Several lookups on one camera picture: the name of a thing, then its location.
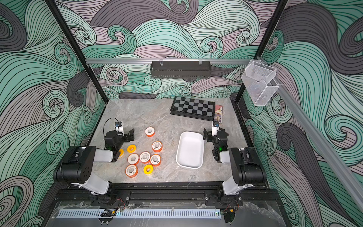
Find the yellow tape roll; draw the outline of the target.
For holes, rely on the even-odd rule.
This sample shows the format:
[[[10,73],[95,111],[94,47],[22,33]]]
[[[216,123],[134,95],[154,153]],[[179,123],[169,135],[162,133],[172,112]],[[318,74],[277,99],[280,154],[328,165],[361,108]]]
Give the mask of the yellow tape roll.
[[[136,145],[131,144],[131,145],[129,145],[129,146],[127,147],[127,152],[128,152],[128,153],[134,153],[134,152],[136,151],[136,149],[137,149]]]
[[[122,158],[124,156],[124,150],[123,149],[120,149],[119,152],[120,152],[119,157]]]
[[[154,171],[154,167],[152,165],[145,165],[143,172],[145,175],[151,175]]]

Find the orange tape roll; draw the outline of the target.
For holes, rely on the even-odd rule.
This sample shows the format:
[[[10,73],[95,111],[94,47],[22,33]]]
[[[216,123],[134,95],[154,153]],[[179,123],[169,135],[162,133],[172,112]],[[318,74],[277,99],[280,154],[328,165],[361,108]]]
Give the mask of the orange tape roll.
[[[129,178],[134,178],[138,174],[138,168],[136,165],[128,165],[125,174]]]
[[[154,167],[159,166],[161,164],[161,156],[159,154],[154,154],[150,157],[150,164]]]
[[[160,141],[155,141],[153,142],[152,144],[152,150],[154,152],[161,152],[162,151],[162,148],[163,148],[163,145]]]
[[[148,136],[148,137],[153,137],[155,135],[155,129],[153,127],[148,127],[145,129],[145,134]]]
[[[140,162],[141,162],[141,163],[143,163],[143,164],[147,164],[147,163],[149,163],[149,162],[150,162],[150,158],[151,158],[151,155],[150,155],[150,153],[149,153],[149,152],[147,152],[147,151],[142,152],[142,153],[140,154],[140,156],[139,156],[139,160],[140,160]]]

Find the orange tape roll plain white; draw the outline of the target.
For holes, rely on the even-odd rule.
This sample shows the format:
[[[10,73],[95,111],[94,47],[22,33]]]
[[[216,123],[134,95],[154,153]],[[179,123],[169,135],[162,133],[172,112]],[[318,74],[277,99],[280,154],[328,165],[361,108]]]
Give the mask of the orange tape roll plain white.
[[[140,161],[139,155],[136,153],[132,153],[128,156],[127,161],[129,165],[137,165]]]

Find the orange tape roll front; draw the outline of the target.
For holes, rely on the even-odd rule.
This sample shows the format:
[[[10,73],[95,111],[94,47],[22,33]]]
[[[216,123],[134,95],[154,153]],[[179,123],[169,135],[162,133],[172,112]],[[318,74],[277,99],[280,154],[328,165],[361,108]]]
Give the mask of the orange tape roll front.
[[[128,165],[125,174],[129,178],[134,178],[138,174],[138,168],[136,165]]]

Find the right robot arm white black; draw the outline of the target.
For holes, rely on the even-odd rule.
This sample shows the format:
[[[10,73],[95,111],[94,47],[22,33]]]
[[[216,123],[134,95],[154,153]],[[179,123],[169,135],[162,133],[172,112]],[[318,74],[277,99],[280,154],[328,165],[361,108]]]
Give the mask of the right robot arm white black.
[[[266,174],[254,159],[249,148],[230,148],[225,129],[203,129],[203,139],[213,143],[212,155],[217,163],[229,164],[232,176],[222,183],[224,195],[238,195],[240,191],[266,182]]]

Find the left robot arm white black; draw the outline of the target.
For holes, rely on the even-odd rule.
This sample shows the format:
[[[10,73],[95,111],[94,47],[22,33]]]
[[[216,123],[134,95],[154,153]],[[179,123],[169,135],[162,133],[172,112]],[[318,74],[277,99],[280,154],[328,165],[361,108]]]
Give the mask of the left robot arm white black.
[[[113,130],[105,135],[105,149],[96,146],[71,146],[57,165],[53,178],[56,182],[86,189],[93,195],[107,194],[111,183],[93,173],[93,165],[95,162],[116,162],[123,144],[134,139],[134,129],[127,134]]]

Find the white storage tray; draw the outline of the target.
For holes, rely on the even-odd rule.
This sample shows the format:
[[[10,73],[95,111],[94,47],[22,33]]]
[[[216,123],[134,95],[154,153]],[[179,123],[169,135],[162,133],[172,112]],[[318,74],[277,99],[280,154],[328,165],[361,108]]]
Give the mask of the white storage tray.
[[[176,154],[177,164],[186,169],[199,169],[204,157],[203,135],[185,131],[181,134]]]

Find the small colourful card box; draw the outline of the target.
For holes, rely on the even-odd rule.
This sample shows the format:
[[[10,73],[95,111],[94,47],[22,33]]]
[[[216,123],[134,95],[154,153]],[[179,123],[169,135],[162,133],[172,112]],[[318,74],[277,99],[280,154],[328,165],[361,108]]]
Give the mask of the small colourful card box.
[[[223,106],[216,105],[214,121],[218,121],[219,123],[222,123],[222,115],[223,115]]]

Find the yellow tape roll front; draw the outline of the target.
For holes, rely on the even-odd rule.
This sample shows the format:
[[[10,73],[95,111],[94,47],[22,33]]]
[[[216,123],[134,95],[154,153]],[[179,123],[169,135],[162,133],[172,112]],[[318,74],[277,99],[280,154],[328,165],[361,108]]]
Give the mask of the yellow tape roll front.
[[[152,165],[145,165],[143,172],[145,175],[151,175],[154,171],[154,167]]]

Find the black grey chessboard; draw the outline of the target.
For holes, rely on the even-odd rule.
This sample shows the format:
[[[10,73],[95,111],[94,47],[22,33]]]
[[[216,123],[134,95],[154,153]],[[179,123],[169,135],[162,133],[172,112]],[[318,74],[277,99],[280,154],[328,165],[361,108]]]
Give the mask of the black grey chessboard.
[[[215,102],[212,101],[175,96],[170,114],[213,121],[215,117],[215,106]]]

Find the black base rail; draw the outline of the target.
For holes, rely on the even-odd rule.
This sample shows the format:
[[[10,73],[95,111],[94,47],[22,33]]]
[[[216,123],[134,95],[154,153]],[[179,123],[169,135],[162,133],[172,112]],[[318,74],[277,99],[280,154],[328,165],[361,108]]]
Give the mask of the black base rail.
[[[55,200],[85,200],[111,206],[141,202],[194,202],[219,208],[243,206],[245,202],[256,205],[276,202],[282,206],[277,190],[260,186],[247,188],[237,195],[225,195],[221,182],[112,183],[105,195],[92,195],[85,189],[68,186],[58,191]]]

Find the black wall shelf basket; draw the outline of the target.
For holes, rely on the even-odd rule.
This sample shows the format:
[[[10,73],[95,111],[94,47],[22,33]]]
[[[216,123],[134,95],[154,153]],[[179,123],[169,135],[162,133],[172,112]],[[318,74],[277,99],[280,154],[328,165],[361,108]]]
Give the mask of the black wall shelf basket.
[[[207,79],[211,76],[211,64],[208,61],[172,61],[151,63],[151,76],[155,79]]]

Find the clear acrylic wall box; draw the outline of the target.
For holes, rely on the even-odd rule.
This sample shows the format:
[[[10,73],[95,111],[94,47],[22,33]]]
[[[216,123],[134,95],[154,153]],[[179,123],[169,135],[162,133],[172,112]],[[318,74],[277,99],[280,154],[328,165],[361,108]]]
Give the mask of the clear acrylic wall box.
[[[242,81],[255,106],[265,106],[279,89],[276,73],[276,68],[263,64],[261,60],[250,60]]]

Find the aluminium rail back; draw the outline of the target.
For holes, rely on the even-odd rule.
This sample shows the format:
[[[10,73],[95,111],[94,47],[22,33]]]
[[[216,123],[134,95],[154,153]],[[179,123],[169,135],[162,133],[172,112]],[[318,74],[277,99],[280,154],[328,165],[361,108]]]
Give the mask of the aluminium rail back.
[[[240,65],[248,64],[250,59],[177,59],[177,58],[88,58],[85,59],[87,64],[151,64],[153,61],[158,61],[161,64],[164,62],[172,61],[195,61],[204,62],[208,61],[210,64],[227,64],[227,65]]]

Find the aluminium rail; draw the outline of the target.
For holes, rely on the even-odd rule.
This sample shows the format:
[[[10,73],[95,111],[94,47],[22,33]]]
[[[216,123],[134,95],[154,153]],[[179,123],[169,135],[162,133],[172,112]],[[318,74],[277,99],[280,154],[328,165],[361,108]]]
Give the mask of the aluminium rail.
[[[360,222],[363,186],[343,161],[357,150],[363,160],[362,126],[346,115],[326,118],[331,97],[331,72],[326,64],[315,73],[275,62],[278,93],[265,107],[250,105],[254,145],[291,213],[310,216],[323,210]]]
[[[208,61],[210,64],[227,64],[227,65],[240,65],[248,64],[250,59],[177,59],[177,58],[88,58],[85,59],[87,64],[151,64],[153,61],[158,61],[161,64],[164,62],[172,61],[195,61],[204,62]]]

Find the aluminium rail right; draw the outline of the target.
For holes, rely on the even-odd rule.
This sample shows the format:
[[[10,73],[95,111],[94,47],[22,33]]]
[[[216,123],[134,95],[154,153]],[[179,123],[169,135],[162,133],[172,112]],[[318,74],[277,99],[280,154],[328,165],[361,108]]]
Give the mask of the aluminium rail right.
[[[326,64],[315,73],[275,62],[278,93],[265,107],[250,105],[254,145],[291,213],[310,216],[323,210],[360,222],[363,186],[343,161],[357,150],[363,160],[362,126],[346,115],[326,118],[331,97],[331,72]]]

